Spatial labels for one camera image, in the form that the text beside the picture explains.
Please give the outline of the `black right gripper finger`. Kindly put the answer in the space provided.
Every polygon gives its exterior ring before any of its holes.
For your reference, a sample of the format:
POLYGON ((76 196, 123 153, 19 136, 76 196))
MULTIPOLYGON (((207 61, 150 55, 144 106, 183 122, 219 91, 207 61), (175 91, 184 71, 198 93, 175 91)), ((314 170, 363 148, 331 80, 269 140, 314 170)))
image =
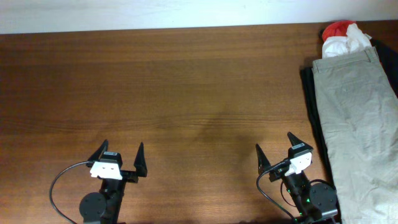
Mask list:
POLYGON ((266 155, 264 154, 264 151, 258 144, 256 144, 256 153, 257 153, 257 164, 258 164, 257 171, 258 174, 261 175, 270 168, 271 164, 266 155))
POLYGON ((312 153, 313 147, 300 140, 297 136, 295 136, 291 132, 287 133, 287 137, 292 145, 292 147, 288 149, 289 159, 293 159, 307 153, 312 153))

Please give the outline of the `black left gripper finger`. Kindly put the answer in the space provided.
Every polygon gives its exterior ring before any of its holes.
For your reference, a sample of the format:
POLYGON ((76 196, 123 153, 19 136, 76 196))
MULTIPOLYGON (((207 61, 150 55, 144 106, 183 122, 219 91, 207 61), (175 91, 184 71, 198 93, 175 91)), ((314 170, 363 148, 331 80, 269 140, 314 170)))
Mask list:
POLYGON ((147 177, 147 165, 144 155, 144 143, 141 142, 134 160, 134 167, 136 168, 136 175, 138 177, 147 177))
POLYGON ((86 166, 92 167, 95 162, 99 162, 102 154, 108 150, 108 146, 109 141, 105 139, 100 147, 88 158, 86 166))

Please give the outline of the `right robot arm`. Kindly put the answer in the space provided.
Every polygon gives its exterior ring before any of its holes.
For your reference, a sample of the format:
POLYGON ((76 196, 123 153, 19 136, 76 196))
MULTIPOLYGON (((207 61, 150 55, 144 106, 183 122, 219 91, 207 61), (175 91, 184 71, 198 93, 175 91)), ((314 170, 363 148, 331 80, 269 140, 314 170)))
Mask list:
POLYGON ((256 179, 258 191, 276 207, 286 213, 292 223, 335 223, 338 214, 336 187, 325 180, 309 180, 304 170, 312 164, 313 147, 291 132, 287 133, 291 143, 288 156, 272 165, 260 145, 256 144, 259 176, 256 179), (260 187, 260 180, 269 175, 269 180, 281 180, 281 187, 289 193, 293 207, 299 213, 294 217, 283 206, 268 196, 260 187))

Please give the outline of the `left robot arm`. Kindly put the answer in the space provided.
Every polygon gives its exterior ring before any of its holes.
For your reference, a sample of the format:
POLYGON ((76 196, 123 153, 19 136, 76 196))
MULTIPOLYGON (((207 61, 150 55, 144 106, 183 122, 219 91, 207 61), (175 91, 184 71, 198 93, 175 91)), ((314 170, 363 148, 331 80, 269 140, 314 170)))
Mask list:
POLYGON ((79 212, 84 223, 117 223, 127 183, 136 184, 147 176, 144 144, 140 143, 134 160, 134 170, 123 170, 122 156, 108 150, 109 142, 102 145, 88 158, 90 175, 101 180, 99 191, 83 197, 79 212))

